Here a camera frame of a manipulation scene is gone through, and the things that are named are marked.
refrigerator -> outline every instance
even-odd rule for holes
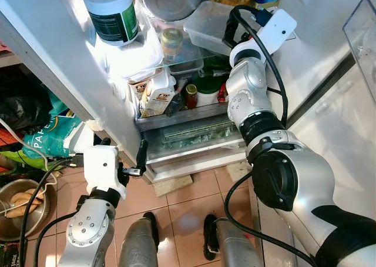
[[[332,166],[336,204],[375,219],[375,105],[342,30],[359,1],[281,0],[279,8],[297,21],[296,37],[283,43],[273,59],[288,96],[288,127]],[[219,104],[173,119],[136,119],[130,90],[126,84],[113,83],[93,47],[82,0],[0,0],[0,39],[96,134],[110,137],[129,166],[135,165],[140,140],[148,131],[155,138],[155,132],[168,125],[189,128],[197,119],[210,123],[216,115],[226,114],[226,104]],[[278,88],[269,69],[267,82]],[[268,95],[280,117],[280,97]],[[341,130],[332,131],[334,125]],[[352,135],[346,136],[349,129]],[[144,179],[149,183],[246,159],[239,134],[175,151],[150,149],[148,155]],[[259,202],[252,190],[250,195],[259,228],[299,246],[278,215]],[[304,266],[269,243],[260,242],[259,247],[265,266]]]

clear plastic bin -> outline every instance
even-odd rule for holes
[[[184,31],[189,34],[190,40],[194,45],[229,56],[231,48],[222,43],[222,38],[232,9],[233,7],[230,5],[204,1],[188,17],[187,22],[184,24]],[[251,19],[251,12],[241,11],[241,15],[252,28],[255,30],[260,28]],[[235,41],[239,41],[245,32],[246,30],[239,25],[235,34]]]
[[[361,0],[343,31],[376,103],[376,0]]]

green bag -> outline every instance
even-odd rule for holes
[[[64,147],[64,140],[80,124],[81,120],[76,115],[56,116],[43,129],[34,135],[25,135],[23,140],[46,156],[69,157],[69,148]],[[25,146],[22,148],[22,151],[30,158],[41,157]]]

bag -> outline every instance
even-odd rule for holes
[[[23,141],[46,156],[69,157],[69,147],[64,147],[64,140],[81,123],[81,120],[72,111],[68,111],[66,116],[59,115],[52,118],[46,126],[34,135],[25,135]],[[30,158],[41,157],[25,146],[22,151]]]
[[[51,109],[37,78],[28,78],[17,66],[0,69],[0,118],[13,130],[34,134],[48,123]]]

black plastic bag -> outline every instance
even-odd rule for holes
[[[0,118],[13,130],[32,135],[49,122],[47,90],[17,66],[0,69]]]

